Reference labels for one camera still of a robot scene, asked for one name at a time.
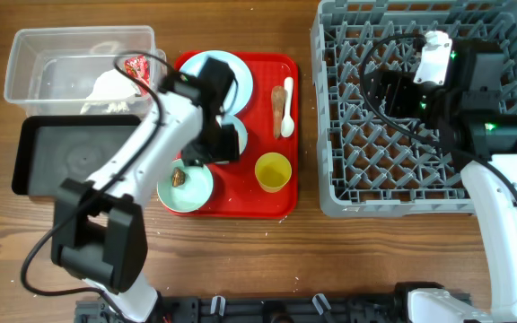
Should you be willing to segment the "mint green bowl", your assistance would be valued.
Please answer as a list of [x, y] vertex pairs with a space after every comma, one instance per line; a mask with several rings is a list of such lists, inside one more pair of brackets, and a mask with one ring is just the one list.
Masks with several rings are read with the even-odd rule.
[[174, 187], [171, 175], [157, 183], [157, 195], [162, 204], [176, 213], [190, 213], [201, 208], [214, 190], [214, 178], [207, 166], [185, 166], [181, 159], [171, 164], [171, 171], [177, 168], [185, 174], [183, 184]]

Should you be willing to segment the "red snack wrapper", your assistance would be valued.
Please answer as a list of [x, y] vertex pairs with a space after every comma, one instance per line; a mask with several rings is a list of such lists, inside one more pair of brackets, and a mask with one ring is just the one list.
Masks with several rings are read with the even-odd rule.
[[144, 55], [130, 57], [124, 61], [125, 71], [145, 86], [150, 85], [150, 66]]

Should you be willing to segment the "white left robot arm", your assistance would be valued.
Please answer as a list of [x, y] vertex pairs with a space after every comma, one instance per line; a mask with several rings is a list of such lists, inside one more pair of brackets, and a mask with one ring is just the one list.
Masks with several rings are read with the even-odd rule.
[[186, 166], [240, 157], [238, 134], [223, 126], [223, 103], [235, 76], [227, 63], [208, 58], [198, 75], [171, 69], [154, 105], [116, 154], [88, 179], [59, 187], [51, 260], [85, 281], [126, 322], [147, 322], [160, 294], [146, 281], [143, 209], [175, 158]]

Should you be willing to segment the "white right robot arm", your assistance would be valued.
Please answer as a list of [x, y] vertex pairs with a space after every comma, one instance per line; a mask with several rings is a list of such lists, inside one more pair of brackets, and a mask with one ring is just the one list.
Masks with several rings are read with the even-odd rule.
[[410, 322], [517, 322], [517, 115], [503, 113], [504, 52], [481, 39], [443, 32], [413, 35], [417, 69], [362, 69], [368, 109], [389, 126], [418, 118], [439, 134], [474, 205], [491, 279], [491, 310], [462, 305], [446, 291], [407, 292]]

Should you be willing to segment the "red serving tray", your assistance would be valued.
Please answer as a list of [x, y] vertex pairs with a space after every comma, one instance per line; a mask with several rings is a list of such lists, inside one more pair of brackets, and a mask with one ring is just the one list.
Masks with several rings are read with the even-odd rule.
[[[241, 217], [280, 219], [291, 213], [298, 200], [299, 134], [288, 138], [273, 136], [272, 89], [294, 79], [291, 117], [299, 122], [299, 70], [288, 56], [276, 53], [237, 52], [250, 69], [253, 93], [247, 106], [235, 115], [246, 127], [248, 144], [238, 162], [210, 164], [214, 190], [198, 210], [187, 213], [200, 217]], [[265, 153], [281, 153], [292, 165], [290, 181], [278, 192], [264, 191], [255, 177], [255, 163]]]

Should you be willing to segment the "clear plastic waste bin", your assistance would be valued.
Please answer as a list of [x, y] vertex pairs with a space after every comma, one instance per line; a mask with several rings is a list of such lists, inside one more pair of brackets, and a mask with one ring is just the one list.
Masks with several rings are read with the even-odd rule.
[[[138, 50], [149, 58], [150, 86], [166, 74], [165, 53], [155, 45], [154, 31], [146, 25], [93, 26], [17, 31], [11, 48], [4, 84], [6, 101], [28, 116], [81, 115], [97, 78], [114, 69], [121, 53]], [[130, 111], [144, 116], [152, 100], [140, 94], [128, 101]]]

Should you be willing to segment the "white plastic spoon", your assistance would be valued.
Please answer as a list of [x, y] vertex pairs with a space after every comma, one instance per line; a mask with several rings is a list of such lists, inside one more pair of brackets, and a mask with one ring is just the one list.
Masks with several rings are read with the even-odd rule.
[[286, 93], [284, 115], [281, 121], [281, 136], [290, 137], [294, 132], [294, 120], [291, 117], [291, 105], [294, 91], [294, 79], [286, 77], [284, 81], [284, 89]]

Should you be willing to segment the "black food waste tray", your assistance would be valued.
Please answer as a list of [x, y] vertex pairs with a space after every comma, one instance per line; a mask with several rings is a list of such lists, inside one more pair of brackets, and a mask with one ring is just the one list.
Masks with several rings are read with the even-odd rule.
[[87, 179], [114, 156], [140, 122], [135, 115], [26, 118], [12, 191], [18, 196], [54, 196], [65, 179]]

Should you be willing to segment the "crumpled white tissue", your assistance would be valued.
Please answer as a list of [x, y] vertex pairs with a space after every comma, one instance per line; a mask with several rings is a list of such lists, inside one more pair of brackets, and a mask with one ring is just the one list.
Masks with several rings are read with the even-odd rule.
[[140, 94], [138, 87], [117, 70], [101, 74], [80, 110], [81, 115], [122, 114], [130, 111], [128, 101]]

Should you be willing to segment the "brown food lump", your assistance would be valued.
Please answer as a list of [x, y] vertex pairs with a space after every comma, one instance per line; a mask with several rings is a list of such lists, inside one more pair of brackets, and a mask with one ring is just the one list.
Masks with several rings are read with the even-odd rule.
[[171, 175], [171, 185], [174, 188], [182, 186], [186, 182], [186, 173], [180, 168], [175, 167]]

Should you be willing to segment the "grey dishwasher rack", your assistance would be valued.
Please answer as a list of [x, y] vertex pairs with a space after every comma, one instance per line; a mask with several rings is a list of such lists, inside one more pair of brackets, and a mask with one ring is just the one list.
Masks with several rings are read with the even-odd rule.
[[497, 43], [502, 112], [517, 115], [517, 1], [323, 1], [311, 28], [320, 206], [331, 217], [470, 213], [451, 157], [365, 108], [359, 64], [376, 40], [444, 31]]

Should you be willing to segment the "light blue plate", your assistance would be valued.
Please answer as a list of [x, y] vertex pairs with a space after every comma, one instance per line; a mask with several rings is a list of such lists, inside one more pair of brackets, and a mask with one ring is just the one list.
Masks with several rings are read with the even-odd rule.
[[180, 64], [180, 71], [185, 74], [198, 76], [203, 64], [211, 57], [228, 64], [235, 76], [235, 82], [231, 85], [224, 100], [226, 114], [237, 115], [250, 102], [253, 93], [253, 77], [248, 66], [232, 53], [221, 50], [208, 50], [189, 58]]

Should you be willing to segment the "light blue rice bowl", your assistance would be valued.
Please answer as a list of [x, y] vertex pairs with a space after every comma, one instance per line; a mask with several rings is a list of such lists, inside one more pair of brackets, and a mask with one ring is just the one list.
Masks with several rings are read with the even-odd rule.
[[[238, 139], [238, 156], [234, 151], [234, 135], [237, 133]], [[224, 115], [221, 120], [221, 134], [219, 139], [219, 157], [220, 160], [216, 164], [228, 164], [230, 162], [238, 162], [248, 143], [248, 132], [244, 124], [233, 115]]]

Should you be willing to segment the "yellow plastic cup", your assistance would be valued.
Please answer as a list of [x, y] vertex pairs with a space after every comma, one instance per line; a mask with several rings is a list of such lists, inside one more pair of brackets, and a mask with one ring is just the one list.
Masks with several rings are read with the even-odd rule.
[[292, 177], [293, 168], [281, 153], [265, 153], [255, 163], [255, 177], [268, 193], [280, 191]]

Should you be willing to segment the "brown carrot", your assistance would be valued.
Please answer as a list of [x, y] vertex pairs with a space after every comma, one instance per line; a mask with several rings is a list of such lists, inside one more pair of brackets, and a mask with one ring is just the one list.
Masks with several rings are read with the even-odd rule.
[[271, 92], [271, 103], [273, 113], [273, 135], [275, 139], [281, 136], [281, 125], [284, 115], [286, 101], [286, 90], [283, 86], [277, 85]]

